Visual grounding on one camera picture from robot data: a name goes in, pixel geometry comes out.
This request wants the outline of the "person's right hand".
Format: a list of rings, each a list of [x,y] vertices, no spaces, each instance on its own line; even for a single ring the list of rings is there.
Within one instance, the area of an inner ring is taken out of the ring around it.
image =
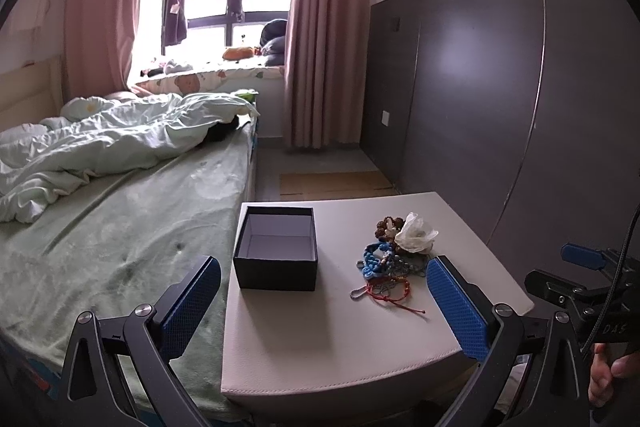
[[[639,353],[624,355],[610,363],[608,361],[608,345],[593,345],[593,360],[590,367],[589,401],[595,407],[603,407],[611,400],[614,393],[613,383],[616,379],[627,379],[639,376]]]

